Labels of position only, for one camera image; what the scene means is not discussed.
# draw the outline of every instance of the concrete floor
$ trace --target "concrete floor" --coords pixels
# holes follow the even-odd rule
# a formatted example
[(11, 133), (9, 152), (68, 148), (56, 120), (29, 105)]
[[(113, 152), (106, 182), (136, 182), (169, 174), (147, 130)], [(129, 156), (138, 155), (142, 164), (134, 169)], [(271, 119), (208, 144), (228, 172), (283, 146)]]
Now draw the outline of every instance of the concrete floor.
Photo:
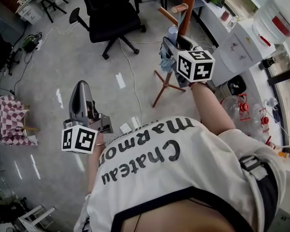
[[(83, 0), (69, 0), (69, 4), (60, 6), (67, 14), (50, 10), (54, 23), (50, 23), (44, 15), (39, 23), (26, 30), (25, 35), (41, 31), (45, 39), (52, 27), (58, 27), (60, 32), (65, 32), (70, 26), (70, 13), (76, 7), (81, 8), (81, 17), (87, 16)], [(167, 28), (172, 24), (157, 11), (159, 6), (159, 0), (146, 0), (140, 4), (139, 17), (146, 25), (147, 32), (129, 33), (126, 35), (129, 41), (154, 42), (161, 41), (163, 36), (166, 36)], [(194, 18), (191, 18), (187, 35), (196, 41), (210, 43)], [(109, 51), (108, 60), (104, 60), (101, 56), (106, 45), (107, 42), (91, 43), (88, 32), (82, 26), (78, 26), (68, 35), (59, 35), (54, 29), (41, 50), (34, 53), (33, 63), (28, 65), (16, 87), (17, 98), (24, 104), (31, 105), (30, 125), (41, 128), (36, 134), (39, 146), (0, 145), (0, 189), (7, 189), (2, 182), (3, 178), (20, 198), (27, 197), (31, 208), (39, 204), (46, 209), (54, 206), (56, 211), (52, 217), (56, 226), (53, 226), (52, 230), (55, 228), (65, 232), (73, 230), (86, 195), (86, 173), (83, 166), (84, 168), (87, 166), (87, 157), (60, 151), (62, 122), (68, 119), (68, 104), (76, 83), (79, 80), (89, 83), (97, 110), (110, 116), (116, 135), (121, 134), (119, 127), (123, 123), (128, 123), (133, 128), (131, 117), (137, 116), (141, 119), (140, 106), (134, 94), (133, 74), (120, 49), (119, 41)], [(161, 73), (160, 44), (133, 43), (133, 45), (140, 49), (139, 55), (135, 55), (125, 44), (123, 49), (136, 75), (144, 123), (174, 115), (198, 119), (189, 89), (182, 93), (169, 88), (163, 93), (157, 106), (151, 107), (162, 87), (158, 77), (153, 75), (154, 70)], [(24, 53), (18, 56), (21, 63), (13, 68), (13, 76), (6, 75), (2, 78), (1, 87), (13, 89), (15, 82), (20, 78), (25, 67)], [(119, 88), (115, 77), (119, 72), (126, 84), (123, 89)], [(177, 85), (174, 76), (171, 83)], [(63, 109), (56, 97), (58, 88)], [(34, 157), (41, 179), (37, 177), (33, 168), (31, 155)], [(15, 163), (22, 179), (18, 175)]]

